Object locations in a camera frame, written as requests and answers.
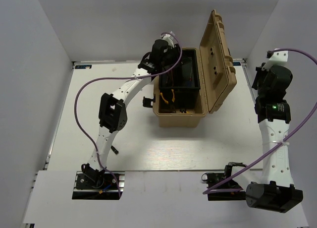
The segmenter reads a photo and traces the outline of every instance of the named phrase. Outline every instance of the wall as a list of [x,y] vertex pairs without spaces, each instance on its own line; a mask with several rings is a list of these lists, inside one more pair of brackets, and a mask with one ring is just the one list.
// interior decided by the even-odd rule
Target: wall
[[[266,51],[293,47],[317,57],[316,0],[280,0],[269,18],[248,60],[248,75],[253,82],[255,66],[265,62]],[[293,81],[286,99],[291,106],[291,129],[309,113],[316,102],[317,67],[310,59],[289,54],[287,67]],[[303,209],[310,227],[317,227],[317,195],[315,188],[317,158],[317,115],[290,140],[290,166],[295,187],[304,192]]]
[[71,62],[38,0],[0,0],[1,227],[20,227]]
[[39,0],[72,61],[139,60],[172,30],[198,47],[212,9],[233,57],[247,57],[278,0]]

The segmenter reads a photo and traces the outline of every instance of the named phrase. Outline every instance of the white panel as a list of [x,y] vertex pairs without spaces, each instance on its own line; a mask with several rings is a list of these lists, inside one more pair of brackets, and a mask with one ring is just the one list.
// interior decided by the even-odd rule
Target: white panel
[[1,227],[20,227],[71,62],[38,0],[0,0]]
[[36,228],[297,228],[301,205],[286,214],[245,201],[208,201],[203,172],[127,172],[119,201],[71,200],[76,172],[39,172],[25,223]]
[[[316,0],[280,0],[248,59],[250,80],[255,66],[265,61],[266,51],[292,47],[317,57]],[[286,65],[293,73],[286,100],[291,107],[291,130],[309,113],[316,102],[317,67],[298,53],[289,53]],[[310,227],[317,227],[316,137],[317,115],[290,140],[289,159],[297,189],[304,192],[303,208]]]
[[[93,151],[91,141],[80,131],[74,118],[74,100],[82,85],[98,77],[132,75],[138,63],[94,64],[92,69],[75,69],[49,170],[80,169]],[[237,85],[221,108],[201,119],[196,128],[160,128],[152,109],[142,107],[142,99],[153,97],[149,84],[130,102],[128,122],[116,136],[110,151],[110,170],[219,170],[228,162],[250,163],[262,155],[262,138],[254,105],[241,66],[236,67]],[[99,105],[103,93],[112,93],[123,80],[99,81],[89,85],[78,101],[83,127],[97,139]]]
[[223,17],[231,54],[246,57],[278,0],[39,0],[73,61],[138,60],[173,31],[197,47],[209,14]]

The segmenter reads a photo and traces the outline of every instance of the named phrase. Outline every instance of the open case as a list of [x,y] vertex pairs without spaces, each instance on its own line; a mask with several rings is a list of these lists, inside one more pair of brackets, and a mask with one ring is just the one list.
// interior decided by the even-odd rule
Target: open case
[[160,91],[160,78],[154,80],[153,112],[159,117],[161,127],[196,127],[207,113],[212,114],[222,105],[225,98],[237,84],[235,68],[224,34],[222,18],[215,10],[211,12],[199,50],[183,48],[183,55],[191,56],[193,68],[198,71],[195,85],[195,103],[183,111],[165,112]]

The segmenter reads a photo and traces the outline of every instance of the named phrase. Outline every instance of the case lid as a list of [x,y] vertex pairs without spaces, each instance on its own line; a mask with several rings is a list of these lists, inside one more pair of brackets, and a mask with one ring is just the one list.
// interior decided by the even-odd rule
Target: case lid
[[217,111],[237,84],[236,71],[224,35],[222,18],[211,12],[200,43],[203,79],[209,113]]

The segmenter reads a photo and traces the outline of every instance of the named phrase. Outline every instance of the tan plastic case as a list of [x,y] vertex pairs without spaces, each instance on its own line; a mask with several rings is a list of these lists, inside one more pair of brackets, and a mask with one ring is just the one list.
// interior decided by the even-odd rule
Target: tan plastic case
[[159,117],[160,127],[196,127],[207,113],[212,114],[221,107],[237,84],[222,18],[215,10],[209,17],[200,49],[183,48],[183,50],[196,51],[201,89],[193,110],[187,110],[187,113],[160,113],[159,78],[156,77],[154,80],[156,102],[153,103],[153,112]]

